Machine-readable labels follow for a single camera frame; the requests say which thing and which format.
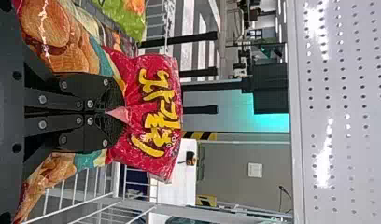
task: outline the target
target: chip bag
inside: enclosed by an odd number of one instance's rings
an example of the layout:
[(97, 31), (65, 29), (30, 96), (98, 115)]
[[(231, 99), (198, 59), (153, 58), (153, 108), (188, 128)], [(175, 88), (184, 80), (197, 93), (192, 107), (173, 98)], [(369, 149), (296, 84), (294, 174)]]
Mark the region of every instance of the chip bag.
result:
[(127, 124), (107, 159), (169, 181), (180, 146), (182, 101), (175, 59), (163, 55), (128, 58), (105, 49), (127, 84), (125, 107), (107, 112)]
[(137, 41), (141, 41), (146, 29), (145, 0), (92, 0), (104, 14), (120, 25), (120, 28)]

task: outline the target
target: screw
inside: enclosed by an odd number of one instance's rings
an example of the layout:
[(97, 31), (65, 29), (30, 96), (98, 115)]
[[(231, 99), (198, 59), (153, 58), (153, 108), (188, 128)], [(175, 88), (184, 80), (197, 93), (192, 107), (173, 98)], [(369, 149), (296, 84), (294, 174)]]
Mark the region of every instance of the screw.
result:
[(92, 118), (88, 118), (88, 124), (92, 125), (94, 123), (94, 120)]
[(62, 87), (65, 90), (68, 88), (68, 84), (66, 83), (66, 81), (62, 82)]
[(88, 108), (92, 108), (94, 106), (94, 103), (92, 100), (88, 100)]
[(82, 123), (82, 118), (77, 118), (77, 124), (81, 124)]
[(38, 99), (39, 99), (39, 103), (42, 105), (44, 105), (48, 101), (45, 95), (40, 95)]
[(67, 142), (67, 138), (66, 138), (66, 136), (63, 136), (63, 137), (60, 139), (60, 144), (61, 144), (61, 145), (65, 145), (66, 142)]
[(38, 126), (39, 126), (39, 129), (44, 130), (46, 129), (46, 126), (48, 126), (48, 124), (46, 123), (46, 121), (41, 120), (39, 121)]
[(108, 146), (108, 141), (106, 139), (104, 139), (103, 141), (103, 147), (107, 147)]

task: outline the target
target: hole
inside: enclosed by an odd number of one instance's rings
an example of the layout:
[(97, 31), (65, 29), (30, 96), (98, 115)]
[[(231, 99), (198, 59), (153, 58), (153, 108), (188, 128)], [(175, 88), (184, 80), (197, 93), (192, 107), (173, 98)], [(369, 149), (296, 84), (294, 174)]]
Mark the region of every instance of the hole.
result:
[(21, 149), (22, 149), (21, 144), (15, 144), (15, 145), (13, 145), (13, 147), (12, 147), (12, 151), (13, 151), (13, 153), (19, 153), (19, 152), (21, 152)]
[(0, 8), (5, 12), (12, 10), (12, 2), (10, 0), (0, 0)]
[(5, 212), (1, 214), (0, 216), (0, 224), (10, 224), (11, 219), (12, 219), (12, 215), (9, 212)]
[(21, 77), (22, 77), (22, 74), (20, 72), (18, 72), (18, 71), (13, 72), (13, 78), (15, 80), (19, 81), (19, 80), (21, 80)]

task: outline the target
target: pegboard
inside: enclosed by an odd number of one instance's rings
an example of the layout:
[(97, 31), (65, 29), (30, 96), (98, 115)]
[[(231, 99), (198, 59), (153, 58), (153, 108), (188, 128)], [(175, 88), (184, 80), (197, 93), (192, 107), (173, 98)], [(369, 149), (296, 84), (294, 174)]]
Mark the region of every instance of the pegboard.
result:
[(381, 223), (381, 0), (284, 10), (295, 223)]

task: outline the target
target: plastic wrapper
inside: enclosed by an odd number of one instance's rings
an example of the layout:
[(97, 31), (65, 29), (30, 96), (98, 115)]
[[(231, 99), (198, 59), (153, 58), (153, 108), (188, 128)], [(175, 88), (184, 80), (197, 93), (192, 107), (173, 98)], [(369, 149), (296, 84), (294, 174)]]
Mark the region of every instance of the plastic wrapper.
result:
[(182, 101), (177, 62), (163, 55), (128, 58), (106, 49), (126, 82), (125, 107), (108, 112), (127, 123), (108, 159), (169, 181), (180, 147)]
[[(110, 30), (70, 0), (13, 0), (13, 5), (24, 42), (53, 72), (114, 77), (124, 92), (120, 72), (101, 46), (134, 57), (132, 38)], [(28, 216), (46, 188), (86, 168), (109, 163), (106, 149), (91, 154), (51, 154), (23, 183), (15, 223)]]
[(145, 0), (92, 0), (104, 14), (117, 22), (126, 33), (138, 42), (146, 29)]

